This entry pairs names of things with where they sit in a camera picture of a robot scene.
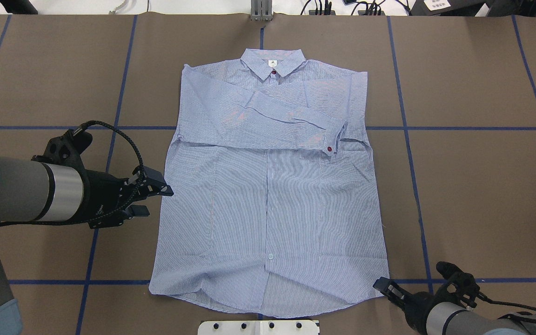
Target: white label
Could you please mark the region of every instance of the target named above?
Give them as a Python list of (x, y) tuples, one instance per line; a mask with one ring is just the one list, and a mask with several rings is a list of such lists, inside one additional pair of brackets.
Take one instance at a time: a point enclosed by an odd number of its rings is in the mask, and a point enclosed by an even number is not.
[(448, 0), (423, 0), (423, 2), (425, 2), (425, 6), (427, 6), (430, 11), (450, 7)]

